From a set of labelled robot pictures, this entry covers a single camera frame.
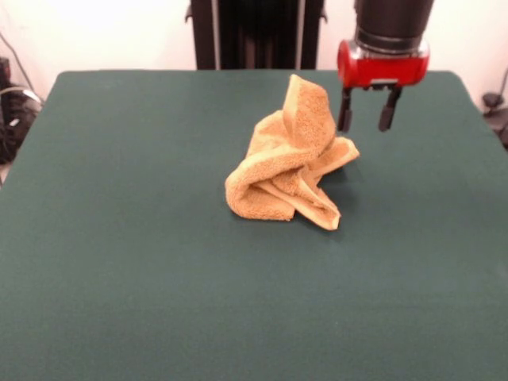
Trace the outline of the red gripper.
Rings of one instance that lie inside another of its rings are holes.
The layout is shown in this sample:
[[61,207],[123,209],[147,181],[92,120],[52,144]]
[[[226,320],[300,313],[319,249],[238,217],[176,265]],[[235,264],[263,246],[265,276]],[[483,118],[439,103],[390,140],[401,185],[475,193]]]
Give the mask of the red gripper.
[[391,89],[379,119],[379,130],[388,131],[394,118],[401,87],[421,82],[429,64],[429,45],[422,41],[409,55],[383,55],[363,49],[354,40],[343,40],[338,48],[337,68],[342,81],[341,107],[337,120],[339,132],[348,132],[351,125],[352,88],[381,85]]

